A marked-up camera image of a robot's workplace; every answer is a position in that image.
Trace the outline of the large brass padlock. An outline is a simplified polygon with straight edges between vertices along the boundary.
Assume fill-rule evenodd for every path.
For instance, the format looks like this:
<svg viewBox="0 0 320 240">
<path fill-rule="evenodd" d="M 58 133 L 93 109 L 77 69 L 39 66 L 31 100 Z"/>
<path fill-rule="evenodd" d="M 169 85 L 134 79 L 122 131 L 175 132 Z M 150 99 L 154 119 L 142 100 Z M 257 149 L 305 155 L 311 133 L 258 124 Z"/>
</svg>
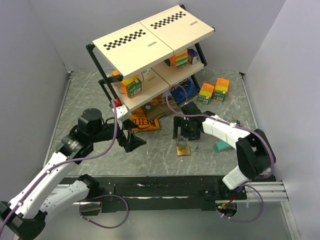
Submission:
<svg viewBox="0 0 320 240">
<path fill-rule="evenodd" d="M 184 137 L 179 137 L 176 140 L 176 152 L 179 157 L 191 155 L 190 146 Z"/>
</svg>

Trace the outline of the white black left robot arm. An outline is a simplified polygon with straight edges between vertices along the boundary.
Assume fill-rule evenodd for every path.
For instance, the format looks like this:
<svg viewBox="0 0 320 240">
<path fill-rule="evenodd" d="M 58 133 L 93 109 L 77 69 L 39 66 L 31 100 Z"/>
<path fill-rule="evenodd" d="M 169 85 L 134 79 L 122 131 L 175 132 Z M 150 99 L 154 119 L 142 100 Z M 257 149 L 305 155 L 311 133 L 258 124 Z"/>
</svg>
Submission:
<svg viewBox="0 0 320 240">
<path fill-rule="evenodd" d="M 114 122 L 108 123 L 96 108 L 86 109 L 75 125 L 56 147 L 50 160 L 37 176 L 10 201 L 1 201 L 2 230 L 10 228 L 23 240 L 35 239 L 56 214 L 80 200 L 99 198 L 99 183 L 88 174 L 55 195 L 52 191 L 81 162 L 90 160 L 94 144 L 118 142 L 129 153 L 146 144 L 135 136 L 137 125 L 129 120 L 125 107 L 114 109 Z"/>
</svg>

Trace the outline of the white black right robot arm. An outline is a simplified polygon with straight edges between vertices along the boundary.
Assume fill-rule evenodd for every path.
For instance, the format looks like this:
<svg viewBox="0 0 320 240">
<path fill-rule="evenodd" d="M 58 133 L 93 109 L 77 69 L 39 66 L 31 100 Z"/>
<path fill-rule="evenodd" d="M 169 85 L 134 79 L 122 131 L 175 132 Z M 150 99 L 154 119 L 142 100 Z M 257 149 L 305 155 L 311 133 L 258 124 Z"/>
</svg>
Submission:
<svg viewBox="0 0 320 240">
<path fill-rule="evenodd" d="M 202 132 L 224 141 L 236 150 L 236 167 L 217 182 L 221 198 L 230 199 L 246 183 L 273 177 L 271 172 L 262 175 L 267 169 L 274 169 L 276 157 L 261 129 L 251 130 L 235 122 L 228 122 L 211 111 L 201 112 L 193 101 L 183 105 L 180 110 L 173 112 L 186 120 L 181 128 L 187 130 L 188 134 Z"/>
</svg>

